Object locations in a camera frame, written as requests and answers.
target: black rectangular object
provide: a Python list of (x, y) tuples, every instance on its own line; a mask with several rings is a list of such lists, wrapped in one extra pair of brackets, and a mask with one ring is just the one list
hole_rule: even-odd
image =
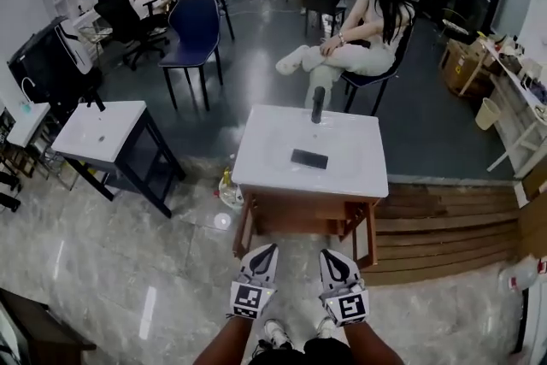
[(310, 166), (311, 168), (324, 170), (328, 163), (328, 156), (322, 156), (321, 154), (315, 154), (314, 152), (308, 152), (307, 150), (294, 150), (292, 152), (291, 161), (303, 164), (304, 166)]

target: beige waste bin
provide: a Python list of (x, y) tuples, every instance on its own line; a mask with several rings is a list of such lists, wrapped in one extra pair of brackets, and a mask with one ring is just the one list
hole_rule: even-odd
[(496, 103), (488, 97), (484, 97), (479, 113), (477, 113), (477, 116), (475, 117), (475, 121), (477, 122), (477, 125), (479, 125), (480, 129), (487, 130), (494, 125), (494, 122), (499, 119), (501, 114), (502, 111)]

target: floor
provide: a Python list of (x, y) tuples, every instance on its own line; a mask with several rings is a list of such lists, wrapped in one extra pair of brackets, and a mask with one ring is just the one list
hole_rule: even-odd
[[(168, 221), (129, 192), (110, 203), (81, 180), (69, 196), (39, 176), (24, 181), (20, 210), (0, 215), (0, 259), (9, 261), (0, 287), (48, 303), (96, 343), (98, 350), (84, 355), (87, 365), (190, 365), (225, 323), (238, 270), (231, 252), (238, 219), (216, 224), (216, 213), (231, 212), (212, 195), (214, 181), (195, 183), (177, 186)], [(325, 315), (318, 254), (328, 242), (275, 241), (279, 292), (264, 317), (284, 321), (302, 348)], [(500, 268), (372, 287), (368, 322), (407, 364), (505, 363), (521, 299), (499, 290)], [(246, 361), (261, 333), (258, 321)]]
[[(346, 0), (353, 4), (355, 0)], [(309, 79), (304, 72), (279, 75), (275, 63), (300, 44), (318, 44), (321, 31), (303, 35), (297, 0), (228, 0), (236, 40), (221, 25), (221, 58), (225, 85), (220, 87), (214, 58), (206, 65), (211, 111), (203, 107), (197, 70), (191, 72), (193, 93), (182, 70), (172, 72), (179, 104), (175, 111), (157, 55), (143, 59), (136, 72), (120, 63), (121, 47), (107, 49), (104, 100), (143, 99), (177, 156), (228, 157), (237, 152), (244, 124), (255, 103), (303, 106)], [(396, 78), (379, 107), (380, 129), (389, 174), (466, 180), (511, 180), (509, 161), (492, 173), (486, 168), (504, 151), (495, 129), (482, 132), (474, 122), (477, 109), (452, 95), (438, 72), (443, 46), (438, 30), (419, 19)], [(358, 93), (352, 112), (370, 113), (379, 87)], [(344, 84), (333, 91), (332, 109), (344, 107)]]

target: navy blue chair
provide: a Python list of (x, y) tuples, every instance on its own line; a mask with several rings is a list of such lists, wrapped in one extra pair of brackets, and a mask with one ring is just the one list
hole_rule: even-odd
[(169, 25), (179, 34), (179, 43), (159, 63), (168, 83), (173, 106), (177, 109), (174, 97), (170, 68), (183, 68), (186, 80), (191, 88), (188, 68), (199, 68), (199, 80), (202, 86), (203, 101), (209, 111), (209, 99), (205, 85), (203, 65), (214, 52), (219, 81), (222, 82), (221, 57), (219, 55), (220, 17), (215, 0), (179, 0), (169, 16)]
[(381, 82), (382, 86), (379, 89), (378, 96), (376, 97), (376, 103), (374, 104), (373, 112), (371, 115), (376, 115), (376, 111), (378, 111), (379, 103), (382, 100), (382, 97), (384, 96), (385, 88), (387, 87), (387, 81), (394, 76), (397, 73), (397, 69), (399, 68), (399, 65), (401, 64), (401, 61), (404, 58), (404, 54), (407, 50), (407, 46), (409, 45), (410, 36), (412, 35), (412, 29), (414, 28), (414, 22), (411, 22), (404, 30), (403, 36), (401, 37), (401, 41), (399, 41), (399, 46), (397, 47), (397, 51), (395, 52), (395, 61), (389, 68), (387, 72), (384, 74), (378, 75), (378, 76), (364, 76), (361, 74), (354, 74), (352, 72), (343, 72), (341, 78), (346, 82), (345, 84), (345, 94), (348, 94), (348, 91), (350, 90), (350, 87), (353, 87), (351, 89), (350, 98), (348, 99), (348, 102), (345, 104), (344, 112), (349, 113), (351, 104), (353, 103), (353, 99), (356, 96), (357, 90), (366, 87), (367, 85), (375, 84), (377, 82)]

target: white sink countertop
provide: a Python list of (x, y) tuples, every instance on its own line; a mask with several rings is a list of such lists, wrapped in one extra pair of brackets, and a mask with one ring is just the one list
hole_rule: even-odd
[[(295, 149), (328, 156), (326, 169), (291, 162)], [(253, 185), (358, 197), (388, 195), (378, 119), (323, 111), (255, 105), (250, 112), (232, 179)]]
[(16, 144), (21, 148), (26, 148), (28, 142), (31, 141), (32, 136), (44, 120), (44, 117), (50, 111), (50, 105), (48, 103), (31, 103), (30, 113), (24, 113), (21, 111), (21, 117), (15, 123), (8, 135), (8, 142)]
[(57, 152), (114, 162), (127, 137), (146, 110), (144, 101), (81, 103), (51, 146)]

